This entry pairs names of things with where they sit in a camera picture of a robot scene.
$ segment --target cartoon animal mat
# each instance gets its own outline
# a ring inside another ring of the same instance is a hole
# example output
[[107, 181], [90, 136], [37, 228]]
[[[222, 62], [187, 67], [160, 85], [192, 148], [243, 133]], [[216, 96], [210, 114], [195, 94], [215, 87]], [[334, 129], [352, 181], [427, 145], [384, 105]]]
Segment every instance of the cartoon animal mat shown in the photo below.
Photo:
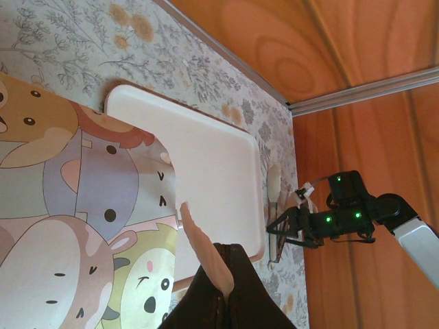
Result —
[[127, 312], [159, 325], [175, 214], [153, 135], [0, 74], [1, 328], [134, 328]]
[[108, 241], [174, 214], [174, 169], [154, 135], [0, 75], [0, 220], [69, 215]]
[[[38, 221], [2, 260], [2, 326], [159, 326], [171, 298], [177, 231], [161, 223], [156, 227], [126, 230], [107, 244], [81, 219]], [[0, 233], [3, 238], [5, 230]]]

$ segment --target brown cloth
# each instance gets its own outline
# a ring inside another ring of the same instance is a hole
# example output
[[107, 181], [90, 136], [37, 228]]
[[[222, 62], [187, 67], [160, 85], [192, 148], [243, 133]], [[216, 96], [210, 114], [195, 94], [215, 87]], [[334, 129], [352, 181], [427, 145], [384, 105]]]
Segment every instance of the brown cloth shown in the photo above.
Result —
[[296, 329], [268, 295], [243, 247], [219, 243], [215, 247], [235, 280], [228, 306], [200, 267], [159, 329]]

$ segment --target floral wallpaper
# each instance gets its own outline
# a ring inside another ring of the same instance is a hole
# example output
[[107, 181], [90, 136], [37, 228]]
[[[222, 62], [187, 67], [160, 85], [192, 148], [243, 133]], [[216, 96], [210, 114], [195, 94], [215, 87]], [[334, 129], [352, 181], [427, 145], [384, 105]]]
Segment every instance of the floral wallpaper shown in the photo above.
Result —
[[[114, 86], [144, 86], [256, 138], [265, 209], [270, 164], [282, 168], [282, 200], [297, 187], [289, 111], [153, 1], [0, 0], [0, 29], [0, 71], [96, 110]], [[255, 269], [284, 313], [308, 328], [302, 250], [288, 245], [274, 268], [266, 252]]]

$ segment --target white plastic tray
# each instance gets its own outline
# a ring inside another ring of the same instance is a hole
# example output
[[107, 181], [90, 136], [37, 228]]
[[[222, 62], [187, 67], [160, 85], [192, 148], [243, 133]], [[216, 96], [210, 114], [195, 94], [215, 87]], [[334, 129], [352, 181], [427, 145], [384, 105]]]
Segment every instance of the white plastic tray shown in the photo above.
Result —
[[[188, 201], [195, 223], [212, 242], [239, 243], [251, 261], [262, 258], [259, 148], [251, 135], [132, 86], [109, 94], [106, 113], [153, 133], [166, 147], [176, 172], [176, 207]], [[174, 290], [187, 287], [199, 266], [180, 229]]]

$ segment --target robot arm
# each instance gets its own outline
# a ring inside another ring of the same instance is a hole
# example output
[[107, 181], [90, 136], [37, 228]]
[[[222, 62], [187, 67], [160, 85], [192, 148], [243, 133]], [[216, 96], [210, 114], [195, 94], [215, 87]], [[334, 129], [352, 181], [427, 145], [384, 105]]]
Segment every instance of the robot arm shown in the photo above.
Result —
[[[439, 289], [439, 236], [402, 197], [370, 195], [358, 171], [336, 173], [328, 181], [330, 210], [310, 213], [306, 189], [297, 190], [300, 207], [287, 209], [267, 232], [283, 237], [283, 242], [315, 249], [324, 245], [323, 238], [342, 242], [338, 241], [340, 236], [354, 232], [360, 238], [355, 242], [374, 243], [374, 223], [384, 225]], [[302, 241], [286, 239], [297, 239], [300, 231]]]

